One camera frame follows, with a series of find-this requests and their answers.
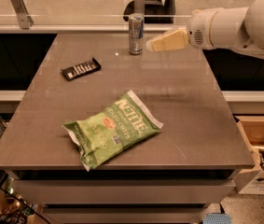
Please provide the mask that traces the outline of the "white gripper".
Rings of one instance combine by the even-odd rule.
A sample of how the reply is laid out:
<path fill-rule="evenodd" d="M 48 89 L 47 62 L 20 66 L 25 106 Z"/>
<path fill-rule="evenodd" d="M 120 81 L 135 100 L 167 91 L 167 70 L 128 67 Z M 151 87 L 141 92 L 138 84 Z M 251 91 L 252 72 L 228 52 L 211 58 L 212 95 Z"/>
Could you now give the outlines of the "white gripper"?
<path fill-rule="evenodd" d="M 187 23 L 187 32 L 184 29 L 172 29 L 162 35 L 157 35 L 146 42 L 149 51 L 170 51 L 184 49 L 188 42 L 196 49 L 213 49 L 210 39 L 213 9 L 194 10 Z"/>

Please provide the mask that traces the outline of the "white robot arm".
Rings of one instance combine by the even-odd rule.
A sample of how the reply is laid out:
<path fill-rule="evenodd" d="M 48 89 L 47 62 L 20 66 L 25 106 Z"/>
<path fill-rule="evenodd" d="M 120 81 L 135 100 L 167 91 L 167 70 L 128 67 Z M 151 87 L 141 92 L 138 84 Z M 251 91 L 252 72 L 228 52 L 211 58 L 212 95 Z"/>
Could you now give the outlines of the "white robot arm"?
<path fill-rule="evenodd" d="M 192 12 L 184 29 L 173 28 L 146 42 L 150 51 L 229 49 L 264 60 L 264 0 L 250 7 L 208 8 Z"/>

